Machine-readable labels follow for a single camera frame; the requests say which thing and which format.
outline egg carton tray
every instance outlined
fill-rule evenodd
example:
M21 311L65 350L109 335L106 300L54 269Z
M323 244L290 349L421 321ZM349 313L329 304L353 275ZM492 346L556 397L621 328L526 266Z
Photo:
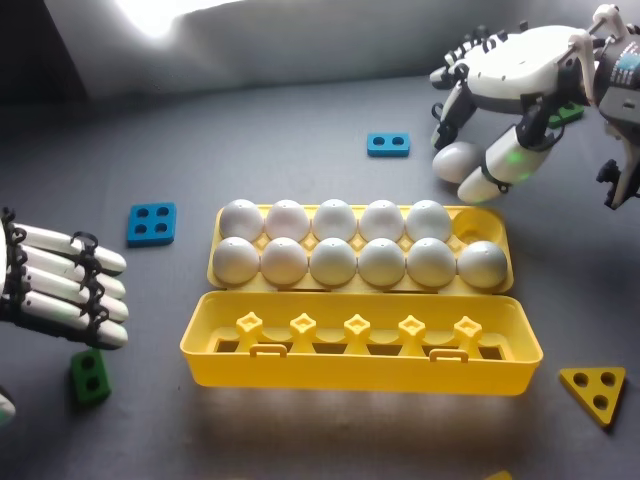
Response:
M542 360L499 295L211 292L180 347L207 387L517 395Z
M307 216L313 222L313 216L315 215L316 210L318 209L318 205L303 205ZM402 216L406 221L407 215L409 214L409 210L411 209L411 205L398 205L400 211L402 212ZM263 218L266 218L271 205L258 205L260 213ZM351 205L351 209L356 216L356 219L360 221L360 217L364 213L366 205ZM395 285L389 287L376 287L366 282L358 273L346 284L331 287L328 285L324 285L318 282L313 276L307 271L306 275L302 277L298 282L288 285L286 287L277 286L270 283L262 273L258 272L258 274L253 277L248 282L241 285L228 285L222 282L219 278L216 277L214 268L213 268L213 254L215 252L216 247L222 241L223 237L220 233L220 215L222 214L222 209L218 212L216 216L216 223L213 232L213 243L211 245L211 253L209 255L209 268L207 271L207 277L209 282L218 288L224 289L233 289L233 290L248 290L248 291L276 291L276 290L304 290L304 291L335 291L335 292L422 292L422 293L444 293L444 294L465 294L465 293L481 293L481 294L493 294L493 293L504 293L511 288L513 285L513 269L511 266L511 255L509 254L509 245L507 243L507 232L504 225L504 222L500 215L498 215L495 211L487 209L487 208L479 208L479 207L465 207L465 206L450 206L444 207L452 220L452 235L446 241L446 244L453 252L456 260L462 250L469 245L470 243L477 242L480 240L488 240L490 242L498 245L502 251L505 253L507 257L508 263L508 271L507 276L503 282L496 285L493 288L482 289L473 287L466 282L464 282L459 275L456 275L455 278L447 285L440 288L430 288L425 287L424 285L419 284L414 281L407 273L405 269L404 277ZM253 246L256 248L258 253L262 255L265 247L269 243L271 239L267 236L266 233L262 233L260 237L258 237L254 242L252 242ZM313 233L309 233L304 239L302 239L299 243L305 249L307 253L307 259L311 257L311 253L313 249L320 241L313 235ZM353 248L356 253L356 257L360 256L360 252L367 244L367 241L360 235L359 231L356 235L348 242L349 245ZM409 236L405 233L402 235L400 240L396 242L398 246L402 249L405 255L405 259L411 246L414 244L413 240L409 238Z

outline gray table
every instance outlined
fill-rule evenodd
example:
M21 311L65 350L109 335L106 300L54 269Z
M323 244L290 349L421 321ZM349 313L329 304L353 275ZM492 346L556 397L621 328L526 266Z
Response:
M106 353L114 392L82 414L66 375L81 345L1 326L0 383L19 417L0 431L0 478L628 479L640 469L640 201L612 212L596 173L622 148L595 111L547 165L493 206L507 222L523 304L545 358L515 398L203 389L179 342L198 298L214 215L235 198L459 203L431 172L424 79L282 88L160 104L0 112L0 204L25 223L88 230L124 251L130 344ZM512 119L480 112L489 145ZM407 159L371 159L371 131L407 131ZM125 249L132 204L173 201L173 245ZM557 380L627 368L610 434Z

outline bright light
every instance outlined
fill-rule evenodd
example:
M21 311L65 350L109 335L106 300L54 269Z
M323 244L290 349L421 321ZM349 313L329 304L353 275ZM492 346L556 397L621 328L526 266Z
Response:
M173 20L180 15L238 1L241 0L115 0L129 21L152 38L169 33Z

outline white egg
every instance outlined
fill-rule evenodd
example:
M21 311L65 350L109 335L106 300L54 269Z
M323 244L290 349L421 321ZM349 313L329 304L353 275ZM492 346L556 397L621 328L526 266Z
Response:
M360 217L359 229L367 242L376 238L388 238L397 242L404 233L404 218L394 203L376 200L369 204Z
M441 287L456 276L456 257L446 243L423 238L409 250L407 272L425 287Z
M260 270L260 257L247 240L229 237L222 240L213 253L213 270L225 283L248 282Z
M299 242L309 234L311 221L304 207L293 200L275 203L265 220L265 230L269 238L287 237Z
M220 233L223 238L240 237L253 242L264 229L264 218L249 200L234 200L222 209Z
M356 274L358 260L351 246L340 238L322 240L311 253L309 271L325 285L342 285Z
M507 277L507 257L493 242L475 242L458 257L458 274L469 285L492 288Z
M484 150L478 145L456 142L444 147L433 159L433 171L443 180L462 183L482 163Z
M451 236L451 217L439 203L421 200L409 210L407 234L414 242L421 238L437 238L446 242Z
M387 287L404 277L404 253L387 238L376 238L367 243L358 258L360 276L372 285Z
M309 262L304 248L291 238L276 238L262 252L262 275L277 285L290 285L307 273Z
M358 222L351 206L342 200L327 200L316 210L311 231L318 240L341 238L348 242L356 234Z

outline blue square block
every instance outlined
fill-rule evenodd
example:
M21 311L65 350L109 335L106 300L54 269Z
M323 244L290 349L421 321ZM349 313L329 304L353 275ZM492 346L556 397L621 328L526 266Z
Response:
M370 157L408 157L408 133L370 133L367 136Z
M177 213L175 203L134 205L129 214L127 243L130 247L153 247L173 243Z

